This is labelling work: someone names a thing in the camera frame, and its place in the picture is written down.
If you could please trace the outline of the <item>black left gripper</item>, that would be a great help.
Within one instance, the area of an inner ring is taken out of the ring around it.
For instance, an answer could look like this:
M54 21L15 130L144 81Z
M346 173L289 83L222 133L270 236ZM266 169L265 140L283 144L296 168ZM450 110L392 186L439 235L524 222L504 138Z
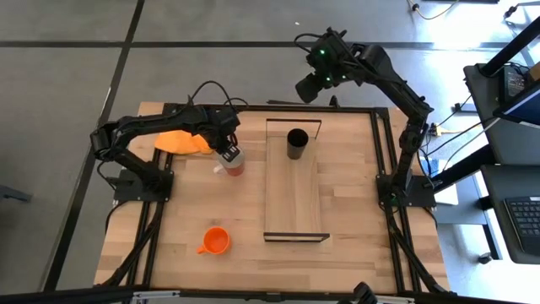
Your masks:
M208 123L203 126L202 137L211 149L220 151L219 163L230 163L232 158L237 157L241 152L235 135L240 125L238 111L228 106L205 106L203 110L207 114Z

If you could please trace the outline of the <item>red mug white inside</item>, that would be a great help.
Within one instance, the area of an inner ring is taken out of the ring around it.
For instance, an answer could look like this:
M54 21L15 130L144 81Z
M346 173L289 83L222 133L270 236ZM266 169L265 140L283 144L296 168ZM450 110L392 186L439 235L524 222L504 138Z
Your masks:
M245 153L240 148L240 154L232 158L230 163L219 163L214 167L213 172L216 174L227 173L230 176L239 176L244 172L245 169Z

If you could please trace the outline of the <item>black cup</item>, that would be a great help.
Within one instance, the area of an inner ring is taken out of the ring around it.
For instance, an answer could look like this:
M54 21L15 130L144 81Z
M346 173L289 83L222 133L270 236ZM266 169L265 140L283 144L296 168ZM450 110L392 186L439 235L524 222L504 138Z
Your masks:
M294 128L287 135L287 156L291 160L298 160L309 143L307 132L300 128Z

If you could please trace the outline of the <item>wooden shelf dark edges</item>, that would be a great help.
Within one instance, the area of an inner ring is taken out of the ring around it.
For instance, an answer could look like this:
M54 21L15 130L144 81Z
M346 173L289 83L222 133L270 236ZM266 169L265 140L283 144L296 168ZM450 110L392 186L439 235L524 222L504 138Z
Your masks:
M324 242L322 229L317 138L320 119L268 118L266 137L265 242ZM287 135L294 128L307 132L309 143L298 160L287 156Z

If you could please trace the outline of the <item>orange cloth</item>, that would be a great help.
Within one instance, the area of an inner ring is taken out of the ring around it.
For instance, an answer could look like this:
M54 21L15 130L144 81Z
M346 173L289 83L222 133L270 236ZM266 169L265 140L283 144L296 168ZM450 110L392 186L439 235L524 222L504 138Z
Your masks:
M210 155L213 150L201 135L192 135L185 131L160 133L154 147L175 155L203 154Z

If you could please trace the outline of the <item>orange plastic cup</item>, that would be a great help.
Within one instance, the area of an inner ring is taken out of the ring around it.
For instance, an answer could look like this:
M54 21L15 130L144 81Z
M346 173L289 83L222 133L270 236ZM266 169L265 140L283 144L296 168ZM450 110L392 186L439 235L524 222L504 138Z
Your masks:
M197 254L210 253L220 255L230 248L231 240L229 232L220 226L209 228L202 239L202 245L197 249Z

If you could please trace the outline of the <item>black rounded object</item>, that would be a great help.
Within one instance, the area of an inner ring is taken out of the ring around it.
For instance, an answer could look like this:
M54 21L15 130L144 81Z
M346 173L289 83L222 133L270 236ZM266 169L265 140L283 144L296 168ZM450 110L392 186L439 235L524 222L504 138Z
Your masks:
M360 282L354 287L351 299L340 299L336 304L378 304L378 299L365 282Z

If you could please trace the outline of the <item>grey desk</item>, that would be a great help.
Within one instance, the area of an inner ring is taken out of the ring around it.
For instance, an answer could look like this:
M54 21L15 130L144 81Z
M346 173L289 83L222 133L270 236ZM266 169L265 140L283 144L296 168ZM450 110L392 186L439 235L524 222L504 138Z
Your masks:
M481 172L510 259L514 263L540 265L540 256L521 250L504 206L505 198L540 197L540 166L482 166Z

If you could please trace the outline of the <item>dark blue screen white edge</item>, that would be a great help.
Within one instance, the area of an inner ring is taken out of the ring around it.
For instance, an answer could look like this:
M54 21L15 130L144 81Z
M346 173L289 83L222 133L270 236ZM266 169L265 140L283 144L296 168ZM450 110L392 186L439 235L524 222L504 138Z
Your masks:
M540 128L540 80L534 82L507 104L493 112L495 117Z

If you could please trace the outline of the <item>black rig crossbar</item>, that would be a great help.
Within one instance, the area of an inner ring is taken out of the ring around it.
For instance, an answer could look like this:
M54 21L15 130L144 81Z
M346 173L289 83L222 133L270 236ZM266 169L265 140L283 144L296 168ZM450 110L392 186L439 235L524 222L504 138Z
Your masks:
M42 291L24 294L0 296L0 304L111 304L131 301L136 291L147 291L142 285L133 286L97 286L75 290ZM216 298L258 300L267 303L283 301L335 301L351 299L352 293L305 293L305 292L247 292L247 291L202 291L179 290L179 297L174 298ZM404 291L383 296L410 297L416 304L524 304L515 301L498 301L476 297L459 296L455 293L426 293Z

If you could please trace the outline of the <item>black keyboard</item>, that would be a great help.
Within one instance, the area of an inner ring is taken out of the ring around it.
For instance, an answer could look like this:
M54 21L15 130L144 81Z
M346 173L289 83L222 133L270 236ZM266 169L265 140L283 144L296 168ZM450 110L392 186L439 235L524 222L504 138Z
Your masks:
M505 198L504 206L521 250L540 256L540 197Z

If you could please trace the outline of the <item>black metal table frame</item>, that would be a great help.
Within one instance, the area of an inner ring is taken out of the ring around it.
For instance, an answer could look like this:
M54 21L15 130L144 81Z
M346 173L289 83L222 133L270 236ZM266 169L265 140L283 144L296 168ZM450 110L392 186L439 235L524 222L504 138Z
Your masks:
M324 242L263 239L268 118L320 119L318 177ZM350 293L360 282L374 291L396 291L386 219L375 177L388 170L377 162L372 127L385 120L371 111L251 106L237 131L246 152L238 177L216 174L209 155L176 156L175 185L165 204L150 284L155 289ZM205 232L229 232L220 255L197 254Z

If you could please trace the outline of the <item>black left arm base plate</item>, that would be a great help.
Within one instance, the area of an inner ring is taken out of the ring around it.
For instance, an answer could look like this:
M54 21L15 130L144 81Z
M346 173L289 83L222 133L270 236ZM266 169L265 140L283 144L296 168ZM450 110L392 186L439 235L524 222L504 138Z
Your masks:
M140 178L127 169L120 171L119 177L113 180L116 186L113 198L117 201L162 202L170 198L174 172L166 171L162 182L154 190L143 185Z

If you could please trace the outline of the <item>silver bracket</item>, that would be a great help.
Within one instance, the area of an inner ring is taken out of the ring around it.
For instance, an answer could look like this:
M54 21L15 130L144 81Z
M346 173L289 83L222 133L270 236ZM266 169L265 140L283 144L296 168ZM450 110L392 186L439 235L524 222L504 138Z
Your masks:
M415 300L410 297L401 296L376 296L377 304L416 304Z
M132 301L136 304L145 304L149 300L179 297L179 290L147 290L136 291L132 295Z

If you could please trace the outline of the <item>black diagonal post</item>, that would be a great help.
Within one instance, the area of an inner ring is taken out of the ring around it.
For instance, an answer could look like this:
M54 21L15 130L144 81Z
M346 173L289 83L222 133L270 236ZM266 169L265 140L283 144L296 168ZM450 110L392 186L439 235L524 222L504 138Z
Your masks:
M540 35L540 16L534 19L519 35L510 41L500 52L483 65L479 72L485 76L497 73L513 56L524 49Z

